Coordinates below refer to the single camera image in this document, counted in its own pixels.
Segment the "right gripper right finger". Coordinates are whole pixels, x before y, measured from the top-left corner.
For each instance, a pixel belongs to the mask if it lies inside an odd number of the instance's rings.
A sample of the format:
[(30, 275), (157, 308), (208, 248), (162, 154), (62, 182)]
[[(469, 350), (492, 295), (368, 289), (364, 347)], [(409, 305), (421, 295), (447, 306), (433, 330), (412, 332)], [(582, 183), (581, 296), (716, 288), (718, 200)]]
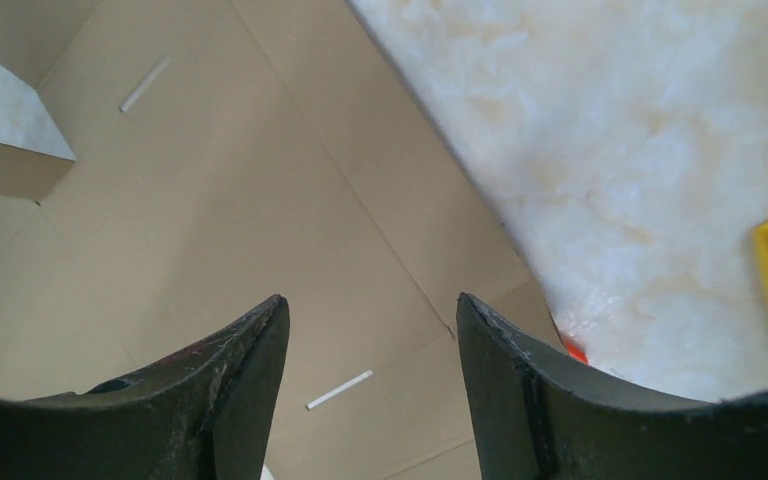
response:
[(466, 293), (457, 334), (485, 479), (768, 479), (768, 390), (709, 403), (645, 388)]

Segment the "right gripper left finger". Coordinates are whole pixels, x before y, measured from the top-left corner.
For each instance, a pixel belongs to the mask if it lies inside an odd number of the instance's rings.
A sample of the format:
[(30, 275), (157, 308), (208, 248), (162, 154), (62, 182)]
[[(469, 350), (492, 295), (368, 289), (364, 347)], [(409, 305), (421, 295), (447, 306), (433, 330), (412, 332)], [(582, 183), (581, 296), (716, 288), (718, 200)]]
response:
[(257, 479), (284, 372), (289, 305), (84, 393), (0, 398), (0, 479)]

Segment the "brown cardboard box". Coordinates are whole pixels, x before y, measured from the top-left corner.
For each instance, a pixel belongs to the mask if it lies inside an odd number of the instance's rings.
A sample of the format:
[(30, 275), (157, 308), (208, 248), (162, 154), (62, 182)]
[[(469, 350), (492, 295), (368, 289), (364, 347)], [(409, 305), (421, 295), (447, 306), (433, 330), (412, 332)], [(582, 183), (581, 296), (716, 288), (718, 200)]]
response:
[(83, 392), (273, 294), (280, 479), (476, 479), (459, 294), (541, 307), (502, 222), (341, 1), (0, 1), (0, 114), (76, 161), (0, 199), (0, 397)]

